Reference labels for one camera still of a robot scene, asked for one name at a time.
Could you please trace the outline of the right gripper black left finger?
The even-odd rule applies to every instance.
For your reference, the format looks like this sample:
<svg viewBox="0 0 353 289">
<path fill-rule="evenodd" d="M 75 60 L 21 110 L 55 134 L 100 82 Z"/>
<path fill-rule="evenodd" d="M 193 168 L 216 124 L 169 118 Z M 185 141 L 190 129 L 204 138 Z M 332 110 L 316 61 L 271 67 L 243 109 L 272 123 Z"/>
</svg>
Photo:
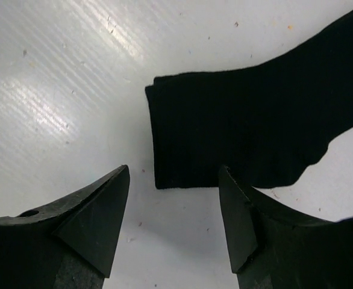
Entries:
<svg viewBox="0 0 353 289">
<path fill-rule="evenodd" d="M 101 288 L 110 277 L 130 187 L 122 165 L 15 217 L 0 217 L 0 288 Z"/>
</svg>

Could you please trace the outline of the black sock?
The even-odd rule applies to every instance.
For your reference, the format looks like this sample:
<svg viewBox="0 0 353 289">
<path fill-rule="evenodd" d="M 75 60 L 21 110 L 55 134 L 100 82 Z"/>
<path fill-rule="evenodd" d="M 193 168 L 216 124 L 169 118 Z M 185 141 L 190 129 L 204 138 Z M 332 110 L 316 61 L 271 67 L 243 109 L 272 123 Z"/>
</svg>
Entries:
<svg viewBox="0 0 353 289">
<path fill-rule="evenodd" d="M 353 127 L 353 10 L 257 66 L 158 76 L 145 88 L 158 189 L 294 184 Z"/>
</svg>

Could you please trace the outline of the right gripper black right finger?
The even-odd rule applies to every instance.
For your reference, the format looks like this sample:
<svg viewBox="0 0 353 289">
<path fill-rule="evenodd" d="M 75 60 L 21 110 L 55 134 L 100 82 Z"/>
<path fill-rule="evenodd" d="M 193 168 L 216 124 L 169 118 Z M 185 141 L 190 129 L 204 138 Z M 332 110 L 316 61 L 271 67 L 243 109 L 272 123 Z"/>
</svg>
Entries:
<svg viewBox="0 0 353 289">
<path fill-rule="evenodd" d="M 353 288 L 353 217 L 294 210 L 222 167 L 220 208 L 240 288 Z"/>
</svg>

